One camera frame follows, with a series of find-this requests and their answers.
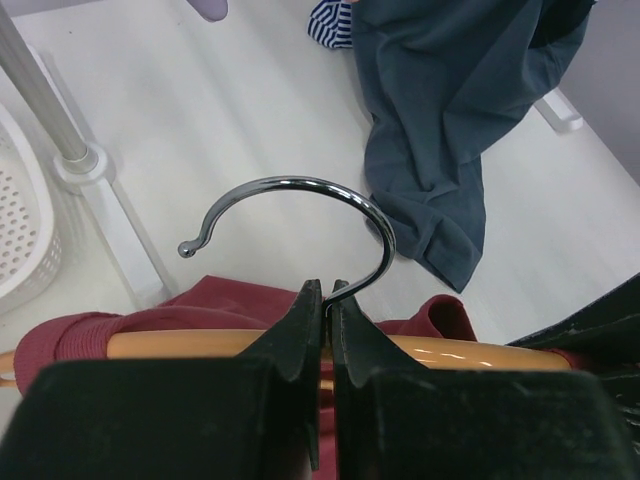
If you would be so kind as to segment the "red tank top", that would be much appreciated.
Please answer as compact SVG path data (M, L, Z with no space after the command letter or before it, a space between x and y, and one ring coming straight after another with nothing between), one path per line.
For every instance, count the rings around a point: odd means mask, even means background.
M266 330L289 310L295 292L207 276L187 292L148 310L129 315L85 312L48 320L19 342L13 365L21 393L37 374L56 361L106 359L116 334L172 330ZM386 335L477 342L463 304L436 295L406 320L385 320ZM333 394L322 394L320 470L312 479L356 479L338 473Z

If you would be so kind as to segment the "white rack base foot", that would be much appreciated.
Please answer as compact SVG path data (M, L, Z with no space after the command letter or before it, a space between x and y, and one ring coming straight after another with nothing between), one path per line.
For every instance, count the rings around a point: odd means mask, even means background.
M102 146L85 138L43 58L33 47L28 50L45 85L46 106L36 118L59 150L54 160L57 177L66 190L84 198L136 306L164 302L169 289L114 188L114 161Z

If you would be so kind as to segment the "dark blue tank top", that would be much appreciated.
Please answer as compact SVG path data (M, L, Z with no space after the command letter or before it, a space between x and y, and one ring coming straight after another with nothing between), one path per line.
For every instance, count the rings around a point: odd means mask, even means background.
M373 126L364 171L398 252L455 291L484 248L482 153L556 88L589 1L360 1L353 53Z

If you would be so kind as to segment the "blue white striped tank top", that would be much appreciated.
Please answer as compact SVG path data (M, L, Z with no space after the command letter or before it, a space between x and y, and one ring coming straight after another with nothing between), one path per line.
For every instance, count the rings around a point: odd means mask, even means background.
M309 15L307 35L327 49L351 49L353 4L347 0L320 1Z

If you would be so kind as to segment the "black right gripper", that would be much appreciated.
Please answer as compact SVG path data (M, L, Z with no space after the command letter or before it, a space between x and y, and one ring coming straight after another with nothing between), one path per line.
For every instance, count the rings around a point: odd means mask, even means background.
M565 320L510 343L565 355L599 377L627 427L639 433L639 277L633 276Z

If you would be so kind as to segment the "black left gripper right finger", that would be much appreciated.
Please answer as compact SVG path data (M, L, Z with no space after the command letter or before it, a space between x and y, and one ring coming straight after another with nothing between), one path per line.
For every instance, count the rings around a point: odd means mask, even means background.
M338 473L356 479L635 479L633 435L598 376L420 365L354 299L334 307Z

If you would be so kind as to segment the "left rack upright pole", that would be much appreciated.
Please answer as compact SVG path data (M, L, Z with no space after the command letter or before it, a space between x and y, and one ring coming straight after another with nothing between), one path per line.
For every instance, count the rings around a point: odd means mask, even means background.
M62 156L69 161L85 158L88 153L85 141L4 7L1 7L1 68Z

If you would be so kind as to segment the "orange hanger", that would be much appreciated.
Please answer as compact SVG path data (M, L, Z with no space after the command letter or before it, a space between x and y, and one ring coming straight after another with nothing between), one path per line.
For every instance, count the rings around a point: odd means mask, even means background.
M312 278L330 287L376 265L381 249L363 218L334 200L302 192L264 194L228 211L209 246L191 260L178 244L199 229L230 181L129 182L123 192L173 294L207 275L295 290ZM579 306L566 242L558 227L561 199L530 183L485 183L484 255L462 300L479 338L505 343L555 323ZM129 313L127 287L96 231L82 218L62 234L62 265L35 300L2 316L1 347L11 350L37 324L85 311Z

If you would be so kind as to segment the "right rack base foot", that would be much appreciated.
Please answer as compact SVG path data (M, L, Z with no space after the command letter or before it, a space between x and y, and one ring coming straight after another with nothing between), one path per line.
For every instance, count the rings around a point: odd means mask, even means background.
M536 101L534 107L559 134L575 132L584 125L583 117L558 88Z

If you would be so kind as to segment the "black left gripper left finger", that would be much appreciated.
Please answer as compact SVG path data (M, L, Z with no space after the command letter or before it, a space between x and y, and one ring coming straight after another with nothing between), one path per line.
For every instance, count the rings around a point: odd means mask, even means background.
M42 369L1 442L5 479L306 479L319 466L321 287L226 358Z

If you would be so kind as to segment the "white perforated laundry basket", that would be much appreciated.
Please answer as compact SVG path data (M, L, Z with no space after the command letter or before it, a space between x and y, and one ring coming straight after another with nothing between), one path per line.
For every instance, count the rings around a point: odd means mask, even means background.
M1 312L40 295L62 260L48 184L19 124L1 109Z

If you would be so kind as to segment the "purple hanger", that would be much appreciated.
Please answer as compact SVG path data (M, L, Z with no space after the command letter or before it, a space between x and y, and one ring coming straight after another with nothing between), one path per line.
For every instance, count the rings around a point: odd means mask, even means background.
M209 23L224 20L229 11L227 0L188 0L188 3Z

